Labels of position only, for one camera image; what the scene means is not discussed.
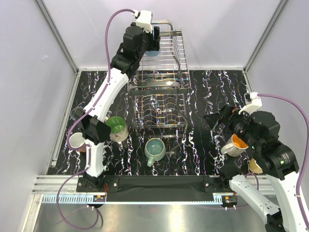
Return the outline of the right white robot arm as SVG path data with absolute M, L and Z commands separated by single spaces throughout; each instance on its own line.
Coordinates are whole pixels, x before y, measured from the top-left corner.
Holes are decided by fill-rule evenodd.
M 225 105 L 204 120 L 214 131 L 228 136 L 222 154 L 234 145 L 235 135 L 250 149 L 253 159 L 271 183 L 278 204 L 270 202 L 252 187 L 240 167 L 228 162 L 219 172 L 219 188 L 241 196 L 255 210 L 268 232 L 307 232 L 309 211 L 301 196 L 301 171 L 294 152 L 279 141 L 280 124 L 270 112 L 253 111 L 251 104 L 242 109 Z

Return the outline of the pale yellow mug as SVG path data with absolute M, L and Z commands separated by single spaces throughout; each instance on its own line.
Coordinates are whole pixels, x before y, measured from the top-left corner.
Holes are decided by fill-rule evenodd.
M 254 173 L 254 174 L 262 174 L 263 173 L 262 168 L 257 164 L 255 159 L 250 160 L 248 167 L 249 167 L 249 170 L 250 170 L 251 173 Z

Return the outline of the clear glass tumbler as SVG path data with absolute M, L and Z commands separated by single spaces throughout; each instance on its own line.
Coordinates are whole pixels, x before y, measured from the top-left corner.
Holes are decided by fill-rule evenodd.
M 84 114 L 82 107 L 74 108 L 70 113 L 70 118 L 74 121 L 78 120 Z

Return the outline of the light blue plastic cup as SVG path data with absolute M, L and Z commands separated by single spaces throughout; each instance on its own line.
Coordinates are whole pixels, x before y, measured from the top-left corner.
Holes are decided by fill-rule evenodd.
M 147 46 L 147 50 L 146 50 L 145 54 L 146 54 L 147 56 L 149 56 L 149 57 L 155 57 L 155 56 L 159 55 L 160 50 L 159 50 L 159 51 L 153 51 L 153 40 L 154 40 L 153 33 L 152 33 L 152 35 L 149 37 L 149 40 L 150 40 L 150 42 L 149 42 L 149 44 L 148 44 L 148 46 Z

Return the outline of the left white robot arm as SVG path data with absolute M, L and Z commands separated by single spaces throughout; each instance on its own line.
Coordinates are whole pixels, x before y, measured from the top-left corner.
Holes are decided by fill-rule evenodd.
M 151 27 L 152 31 L 132 23 L 123 35 L 116 55 L 112 58 L 107 76 L 99 90 L 82 110 L 76 110 L 75 127 L 80 132 L 69 131 L 67 145 L 71 150 L 86 152 L 86 167 L 80 173 L 87 181 L 87 186 L 98 192 L 103 189 L 103 144 L 109 140 L 112 129 L 105 122 L 106 114 L 124 85 L 135 74 L 140 61 L 147 51 L 159 51 L 160 28 Z

